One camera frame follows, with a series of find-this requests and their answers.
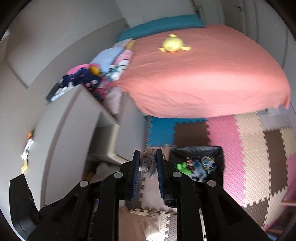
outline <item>headboard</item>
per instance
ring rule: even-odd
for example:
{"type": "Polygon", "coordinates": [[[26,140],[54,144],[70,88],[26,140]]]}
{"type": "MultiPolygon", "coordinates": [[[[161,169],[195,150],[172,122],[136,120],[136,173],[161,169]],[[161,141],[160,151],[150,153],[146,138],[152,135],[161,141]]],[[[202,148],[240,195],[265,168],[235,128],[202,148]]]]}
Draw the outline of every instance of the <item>headboard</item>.
{"type": "Polygon", "coordinates": [[[225,24],[221,0],[115,0],[130,28],[151,20],[195,14],[205,24],[225,24]]]}

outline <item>blue pillow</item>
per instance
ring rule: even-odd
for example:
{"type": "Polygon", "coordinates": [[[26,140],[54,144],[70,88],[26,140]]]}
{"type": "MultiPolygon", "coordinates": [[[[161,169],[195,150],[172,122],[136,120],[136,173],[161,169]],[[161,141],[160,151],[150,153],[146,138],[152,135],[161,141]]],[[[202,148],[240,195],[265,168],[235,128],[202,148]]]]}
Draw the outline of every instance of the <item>blue pillow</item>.
{"type": "Polygon", "coordinates": [[[201,19],[195,15],[180,15],[175,17],[165,17],[143,23],[121,33],[117,42],[133,38],[138,39],[161,32],[184,29],[184,28],[203,28],[205,25],[201,19]]]}
{"type": "Polygon", "coordinates": [[[116,58],[124,51],[123,47],[113,47],[100,52],[90,64],[99,64],[101,72],[109,72],[109,66],[113,64],[116,58]]]}

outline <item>silver screw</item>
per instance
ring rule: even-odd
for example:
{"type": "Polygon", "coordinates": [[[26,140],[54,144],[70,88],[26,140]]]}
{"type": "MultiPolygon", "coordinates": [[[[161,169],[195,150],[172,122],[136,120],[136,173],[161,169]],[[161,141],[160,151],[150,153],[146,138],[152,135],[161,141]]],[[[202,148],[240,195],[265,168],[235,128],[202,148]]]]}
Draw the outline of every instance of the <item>silver screw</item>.
{"type": "Polygon", "coordinates": [[[209,180],[209,181],[207,182],[207,184],[208,184],[210,187],[214,187],[214,186],[216,186],[216,182],[213,181],[213,180],[209,180]]]}
{"type": "Polygon", "coordinates": [[[114,177],[115,178],[121,178],[121,177],[123,177],[123,173],[122,172],[116,172],[116,173],[114,173],[114,177]]]}
{"type": "Polygon", "coordinates": [[[182,173],[181,172],[173,172],[174,177],[181,177],[182,173]]]}
{"type": "Polygon", "coordinates": [[[86,187],[88,184],[89,184],[88,181],[81,181],[81,182],[79,183],[79,185],[80,185],[82,188],[86,187]]]}

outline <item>pink bed sheet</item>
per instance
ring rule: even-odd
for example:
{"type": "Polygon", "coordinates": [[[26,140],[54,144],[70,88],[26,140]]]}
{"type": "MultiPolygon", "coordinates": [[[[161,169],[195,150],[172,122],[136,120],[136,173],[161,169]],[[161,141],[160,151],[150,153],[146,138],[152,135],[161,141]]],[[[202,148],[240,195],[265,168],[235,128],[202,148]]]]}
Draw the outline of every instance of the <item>pink bed sheet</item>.
{"type": "Polygon", "coordinates": [[[134,58],[114,84],[145,114],[208,118],[286,108],[290,86],[274,58],[244,34],[224,25],[163,32],[136,40],[134,58]],[[161,52],[169,34],[190,51],[161,52]]]}

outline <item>green toy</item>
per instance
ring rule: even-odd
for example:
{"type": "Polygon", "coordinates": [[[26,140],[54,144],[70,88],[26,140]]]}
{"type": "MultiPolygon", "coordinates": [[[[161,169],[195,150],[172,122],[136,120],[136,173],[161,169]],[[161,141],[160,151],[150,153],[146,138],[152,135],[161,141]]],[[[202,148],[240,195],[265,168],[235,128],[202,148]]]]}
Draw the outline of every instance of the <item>green toy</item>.
{"type": "Polygon", "coordinates": [[[161,52],[168,51],[171,53],[175,53],[180,49],[188,51],[191,50],[191,47],[185,46],[183,40],[177,38],[175,34],[170,34],[169,37],[163,41],[162,47],[159,48],[161,52]]]}
{"type": "Polygon", "coordinates": [[[177,169],[186,174],[187,176],[191,176],[192,175],[192,171],[190,171],[188,168],[187,168],[187,163],[186,162],[182,162],[181,164],[178,163],[177,164],[177,169]]]}

